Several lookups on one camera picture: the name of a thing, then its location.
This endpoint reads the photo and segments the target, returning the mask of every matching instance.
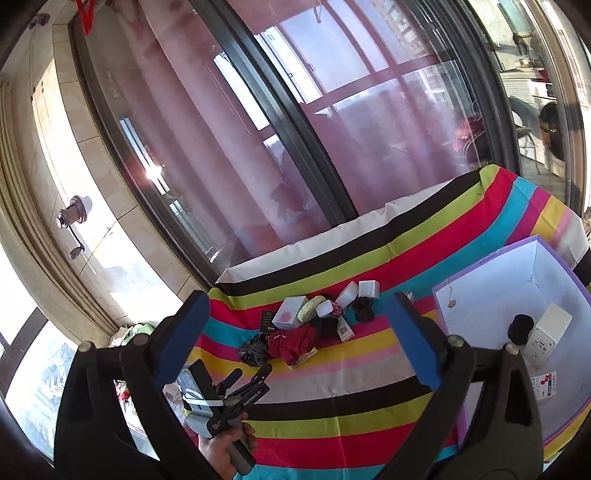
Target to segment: red tassel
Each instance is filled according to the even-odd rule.
[[[95,17],[95,0],[88,0],[86,9],[84,8],[82,0],[72,1],[76,2],[76,6],[78,7],[78,14],[82,19],[82,30],[84,31],[84,35],[89,35],[92,30],[92,20]]]

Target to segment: purple storage box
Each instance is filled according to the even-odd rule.
[[[560,306],[573,316],[560,342],[541,367],[525,362],[531,377],[557,373],[556,396],[538,402],[544,445],[589,404],[591,296],[543,239],[532,236],[501,248],[433,288],[433,295],[439,324],[448,335],[455,333],[472,346],[492,349],[510,341],[507,330],[515,315],[530,315],[537,323],[550,303]],[[477,383],[470,386],[457,423],[460,444],[480,389]]]

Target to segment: yellow stripe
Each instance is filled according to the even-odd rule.
[[[398,339],[394,335],[394,332],[392,329],[388,328],[357,340],[350,340],[346,343],[339,343],[337,345],[321,348],[315,356],[297,367],[297,369],[304,370],[306,368],[317,367],[318,365],[342,362],[344,360],[383,350],[384,348],[396,345],[397,343]],[[233,362],[218,358],[200,347],[193,347],[187,363],[192,364],[198,358],[203,360],[207,370],[211,374],[228,376],[235,368],[241,368],[244,375],[248,377],[254,375],[257,371],[257,368],[249,367],[241,362]],[[272,360],[270,363],[273,365],[273,372],[275,373],[285,373],[290,371],[290,368],[281,359]]]
[[[354,415],[314,420],[253,421],[256,436],[265,439],[322,439],[380,432],[414,423],[423,413],[433,394],[395,405]]]
[[[322,290],[342,280],[379,267],[422,243],[474,208],[485,197],[484,192],[492,184],[499,170],[496,165],[483,168],[480,171],[481,183],[474,185],[445,205],[421,225],[404,232],[387,245],[360,255],[342,265],[290,284],[242,297],[226,296],[218,288],[211,289],[208,295],[211,299],[224,302],[232,310],[246,310],[275,303],[289,296],[306,295],[311,291]]]
[[[561,451],[565,445],[570,442],[574,435],[579,431],[587,414],[591,411],[591,404],[587,406],[571,424],[564,429],[564,431],[544,447],[544,460],[550,460],[554,455]]]
[[[535,223],[531,234],[539,235],[544,240],[550,241],[558,228],[558,224],[565,210],[566,205],[564,203],[556,197],[550,197],[538,221]]]

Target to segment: black stripe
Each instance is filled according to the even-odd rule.
[[[587,249],[581,261],[574,268],[574,274],[585,287],[591,284],[591,249]]]
[[[393,407],[430,393],[417,377],[340,397],[286,403],[265,403],[248,410],[250,420],[282,421],[330,419]]]
[[[365,233],[341,247],[260,277],[237,283],[217,283],[216,287],[228,296],[241,297],[322,273],[390,243],[423,223],[478,183],[480,183],[479,170],[466,173],[453,179],[435,194],[393,218],[386,225]]]

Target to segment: colorful striped fabric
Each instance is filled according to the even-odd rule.
[[[591,283],[591,252],[580,218],[548,193],[497,166],[386,205],[329,232],[233,267],[209,293],[211,319],[191,361],[202,358],[214,381],[234,368],[236,347],[256,334],[263,310],[285,297],[337,296],[350,282],[378,280],[376,319],[346,320],[355,337],[322,344],[289,370],[272,361],[271,391],[250,421],[261,449],[249,479],[373,478],[404,442],[431,394],[417,382],[384,316],[395,291],[435,317],[431,289],[506,244],[540,235]],[[572,437],[584,411],[546,446],[550,457]],[[456,451],[448,438],[441,458]]]

